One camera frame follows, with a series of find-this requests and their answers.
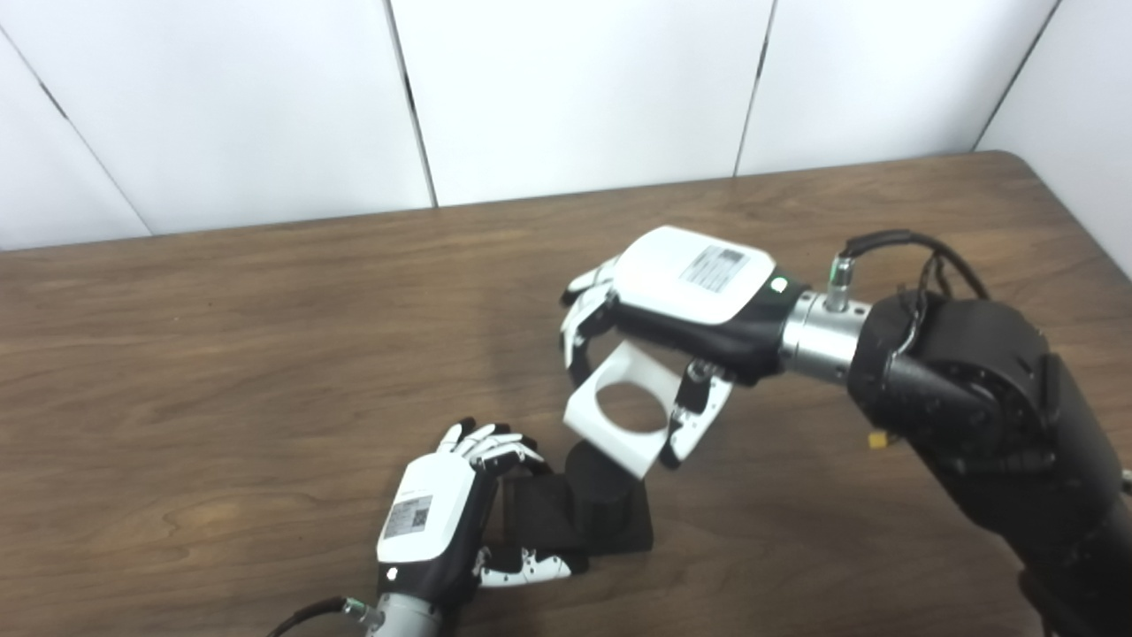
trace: cable connector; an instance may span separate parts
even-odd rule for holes
[[[830,266],[830,285],[825,290],[825,309],[840,312],[849,308],[852,291],[854,258],[839,253]]]
[[[374,628],[381,622],[377,609],[353,597],[346,597],[346,603],[342,605],[342,614],[358,620],[358,623],[365,625],[366,628]]]

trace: black base block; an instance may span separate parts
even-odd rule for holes
[[[571,450],[565,474],[505,481],[504,499],[511,545],[588,556],[652,550],[644,483],[588,442]]]

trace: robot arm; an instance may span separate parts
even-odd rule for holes
[[[918,289],[875,305],[852,300],[855,259],[902,243],[932,249]],[[951,298],[944,262],[979,298]],[[942,293],[928,291],[933,276]],[[706,418],[706,429],[721,408],[703,401],[704,388],[783,372],[846,387],[874,427],[912,446],[975,524],[1010,544],[1026,565],[1023,593],[1057,635],[1132,635],[1132,524],[1116,455],[1040,333],[987,296],[954,250],[915,232],[851,239],[821,293],[762,250],[666,226],[571,282],[561,343],[580,393],[610,376],[610,361],[592,371],[585,355],[589,339],[614,328],[693,358],[659,454],[670,468],[698,440],[674,445],[681,422]],[[634,364],[645,365],[642,358]],[[567,424],[643,475],[649,463],[609,444],[620,433],[569,415]]]

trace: yellow connector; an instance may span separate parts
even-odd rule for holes
[[[868,434],[869,449],[886,449],[892,442],[889,432],[876,431]]]

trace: circular hole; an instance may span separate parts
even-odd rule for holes
[[[609,386],[599,391],[598,406],[607,419],[631,432],[654,432],[663,429],[668,422],[668,414],[664,414],[657,399],[629,384]]]

